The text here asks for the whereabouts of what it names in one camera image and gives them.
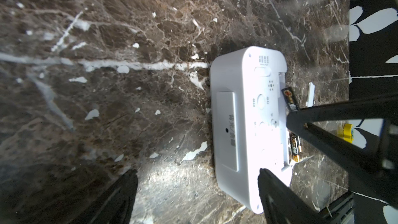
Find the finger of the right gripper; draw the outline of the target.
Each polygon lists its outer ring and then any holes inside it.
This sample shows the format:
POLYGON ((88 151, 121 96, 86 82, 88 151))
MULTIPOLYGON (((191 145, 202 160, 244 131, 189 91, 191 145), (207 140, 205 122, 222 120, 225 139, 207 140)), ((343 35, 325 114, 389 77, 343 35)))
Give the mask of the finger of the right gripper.
POLYGON ((349 174, 364 182, 387 204, 398 205, 398 96, 396 94, 321 105, 291 112, 286 127, 349 174), (383 120, 377 148, 370 153, 315 125, 351 119, 383 120))

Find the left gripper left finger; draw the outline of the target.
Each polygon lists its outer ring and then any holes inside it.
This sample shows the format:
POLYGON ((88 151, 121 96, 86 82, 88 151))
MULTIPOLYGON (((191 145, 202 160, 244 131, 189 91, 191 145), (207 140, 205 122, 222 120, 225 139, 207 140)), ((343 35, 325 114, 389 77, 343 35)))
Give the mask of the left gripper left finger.
POLYGON ((128 224, 138 189, 136 170, 126 171, 72 224, 128 224))

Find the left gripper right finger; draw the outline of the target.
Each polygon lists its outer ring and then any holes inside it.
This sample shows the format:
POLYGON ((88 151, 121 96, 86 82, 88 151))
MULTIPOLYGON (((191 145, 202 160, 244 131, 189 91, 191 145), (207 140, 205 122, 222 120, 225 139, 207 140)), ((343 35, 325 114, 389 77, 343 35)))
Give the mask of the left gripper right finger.
POLYGON ((328 224, 268 169, 260 169, 258 187, 268 224, 328 224))

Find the white battery cover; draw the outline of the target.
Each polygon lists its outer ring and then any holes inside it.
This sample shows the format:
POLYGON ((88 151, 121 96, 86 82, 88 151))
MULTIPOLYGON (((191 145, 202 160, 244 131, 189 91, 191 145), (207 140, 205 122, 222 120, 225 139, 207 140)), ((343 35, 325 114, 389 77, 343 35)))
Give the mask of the white battery cover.
POLYGON ((308 84, 308 95, 307 95, 306 107, 313 107, 314 98, 315 98, 315 85, 312 82, 310 82, 308 84))

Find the white digital alarm clock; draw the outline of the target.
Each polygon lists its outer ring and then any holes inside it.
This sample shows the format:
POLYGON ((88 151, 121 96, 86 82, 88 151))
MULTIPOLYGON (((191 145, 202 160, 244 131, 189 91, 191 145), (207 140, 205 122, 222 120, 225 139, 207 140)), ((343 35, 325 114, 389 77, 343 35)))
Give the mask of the white digital alarm clock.
POLYGON ((210 93, 219 188, 255 214, 263 212, 258 177, 268 169, 292 178, 286 127, 287 63, 277 51, 251 46, 215 58, 210 93))

